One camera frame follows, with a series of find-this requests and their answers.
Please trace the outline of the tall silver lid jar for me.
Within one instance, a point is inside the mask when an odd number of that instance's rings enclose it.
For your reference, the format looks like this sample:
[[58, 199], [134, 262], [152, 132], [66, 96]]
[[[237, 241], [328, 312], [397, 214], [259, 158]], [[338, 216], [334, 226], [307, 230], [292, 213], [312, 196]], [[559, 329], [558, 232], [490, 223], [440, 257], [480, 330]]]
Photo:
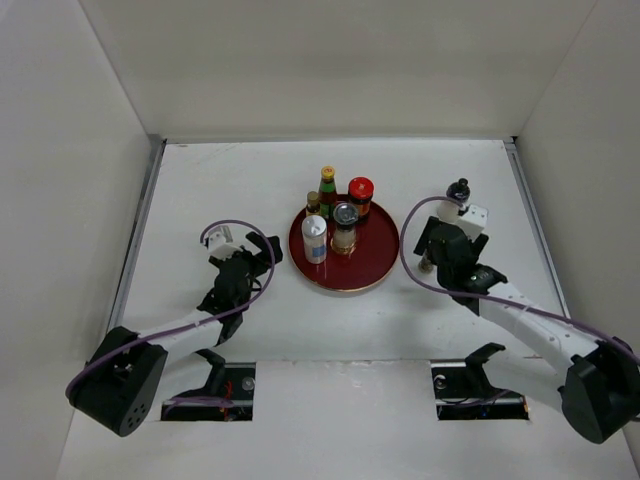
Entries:
[[323, 263], [327, 256], [327, 223], [319, 215], [307, 216], [301, 224], [303, 250], [306, 260], [314, 265]]

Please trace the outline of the small yellow label bottle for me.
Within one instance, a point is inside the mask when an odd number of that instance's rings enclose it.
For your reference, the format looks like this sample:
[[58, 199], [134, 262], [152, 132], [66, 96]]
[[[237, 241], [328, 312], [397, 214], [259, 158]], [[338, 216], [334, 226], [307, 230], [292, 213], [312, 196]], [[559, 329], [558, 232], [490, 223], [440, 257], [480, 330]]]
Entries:
[[323, 217], [322, 207], [320, 202], [320, 195], [318, 191], [310, 191], [307, 194], [307, 203], [306, 203], [306, 216], [319, 216]]

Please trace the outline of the green label sauce bottle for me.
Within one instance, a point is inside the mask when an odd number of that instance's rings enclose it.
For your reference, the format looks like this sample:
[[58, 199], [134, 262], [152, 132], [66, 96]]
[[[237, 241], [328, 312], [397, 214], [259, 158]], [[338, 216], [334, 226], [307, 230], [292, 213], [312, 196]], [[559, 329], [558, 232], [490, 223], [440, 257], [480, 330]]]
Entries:
[[335, 184], [335, 169], [324, 166], [321, 169], [321, 181], [318, 189], [320, 214], [325, 220], [330, 220], [337, 202]]

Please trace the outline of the grey lid spice shaker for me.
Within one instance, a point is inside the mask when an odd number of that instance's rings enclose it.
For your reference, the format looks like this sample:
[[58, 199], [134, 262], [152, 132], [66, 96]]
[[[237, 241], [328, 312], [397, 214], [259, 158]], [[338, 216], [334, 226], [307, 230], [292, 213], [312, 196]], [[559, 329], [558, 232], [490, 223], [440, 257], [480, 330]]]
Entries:
[[356, 224], [359, 220], [358, 209], [348, 203], [339, 203], [333, 211], [335, 230], [331, 240], [332, 249], [340, 255], [348, 255], [355, 248]]

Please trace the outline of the red lid sauce jar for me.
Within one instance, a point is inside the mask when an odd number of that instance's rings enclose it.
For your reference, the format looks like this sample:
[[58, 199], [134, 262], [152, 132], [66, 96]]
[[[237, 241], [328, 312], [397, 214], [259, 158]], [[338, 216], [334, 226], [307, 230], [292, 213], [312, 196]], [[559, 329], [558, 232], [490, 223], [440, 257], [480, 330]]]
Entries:
[[369, 217], [374, 189], [374, 183], [367, 177], [354, 177], [349, 182], [348, 199], [358, 210], [359, 222], [364, 222]]

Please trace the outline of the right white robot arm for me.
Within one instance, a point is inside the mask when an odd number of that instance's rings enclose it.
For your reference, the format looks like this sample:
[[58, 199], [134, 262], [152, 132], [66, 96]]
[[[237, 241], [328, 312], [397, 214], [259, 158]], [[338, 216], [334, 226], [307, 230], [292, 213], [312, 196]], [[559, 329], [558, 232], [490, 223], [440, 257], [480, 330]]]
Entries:
[[430, 217], [414, 249], [436, 268], [441, 290], [504, 329], [547, 363], [535, 367], [487, 343], [465, 359], [464, 384], [483, 396], [506, 389], [554, 408], [584, 439], [601, 444], [639, 417], [639, 360], [617, 338], [543, 316], [507, 277], [479, 263], [488, 241]]

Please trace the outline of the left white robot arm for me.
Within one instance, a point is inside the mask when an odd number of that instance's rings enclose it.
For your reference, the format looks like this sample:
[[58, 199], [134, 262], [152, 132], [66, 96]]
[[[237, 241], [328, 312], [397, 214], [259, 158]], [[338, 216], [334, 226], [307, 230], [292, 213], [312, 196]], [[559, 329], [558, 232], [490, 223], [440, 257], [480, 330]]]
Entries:
[[283, 259], [280, 238], [251, 231], [246, 239], [258, 248], [239, 247], [223, 258], [213, 287], [196, 309], [158, 330], [135, 332], [115, 327], [104, 337], [84, 369], [66, 387], [70, 405], [119, 437], [133, 433], [147, 417], [170, 364], [199, 352], [210, 354], [240, 328], [243, 313], [273, 278]]

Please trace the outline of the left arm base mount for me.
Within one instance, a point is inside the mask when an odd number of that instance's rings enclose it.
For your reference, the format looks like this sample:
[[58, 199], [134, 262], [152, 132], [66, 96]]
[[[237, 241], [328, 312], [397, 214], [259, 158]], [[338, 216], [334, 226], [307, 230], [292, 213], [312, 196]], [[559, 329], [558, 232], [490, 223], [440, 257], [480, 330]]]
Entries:
[[253, 420], [255, 363], [228, 363], [211, 349], [192, 355], [197, 382], [161, 404], [163, 422], [248, 422]]

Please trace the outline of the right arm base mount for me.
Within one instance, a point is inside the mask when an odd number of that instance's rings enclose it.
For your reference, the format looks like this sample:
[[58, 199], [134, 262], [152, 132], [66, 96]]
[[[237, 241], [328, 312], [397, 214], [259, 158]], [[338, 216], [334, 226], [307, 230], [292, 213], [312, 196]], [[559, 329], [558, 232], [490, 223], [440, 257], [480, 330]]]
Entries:
[[529, 420], [525, 397], [492, 386], [484, 364], [505, 347], [488, 343], [464, 359], [431, 363], [436, 415], [440, 421]]

